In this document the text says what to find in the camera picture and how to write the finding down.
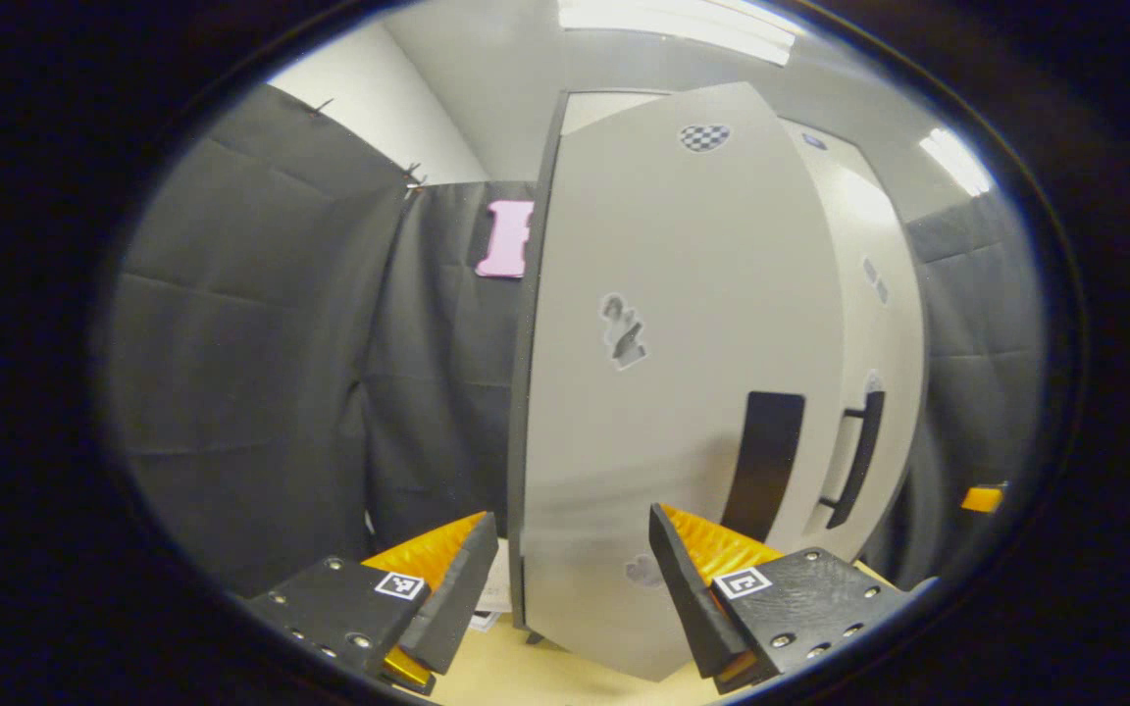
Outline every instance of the fluorescent light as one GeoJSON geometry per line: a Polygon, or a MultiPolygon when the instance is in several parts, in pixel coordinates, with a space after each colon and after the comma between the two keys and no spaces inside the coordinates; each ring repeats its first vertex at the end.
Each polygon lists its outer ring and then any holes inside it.
{"type": "Polygon", "coordinates": [[[785,66],[803,28],[739,0],[560,0],[562,28],[681,36],[785,66]]]}
{"type": "Polygon", "coordinates": [[[932,130],[932,134],[923,138],[918,146],[939,162],[950,177],[958,182],[958,186],[965,189],[971,197],[981,195],[992,188],[992,180],[988,178],[988,173],[979,165],[967,146],[949,130],[932,130]]]}

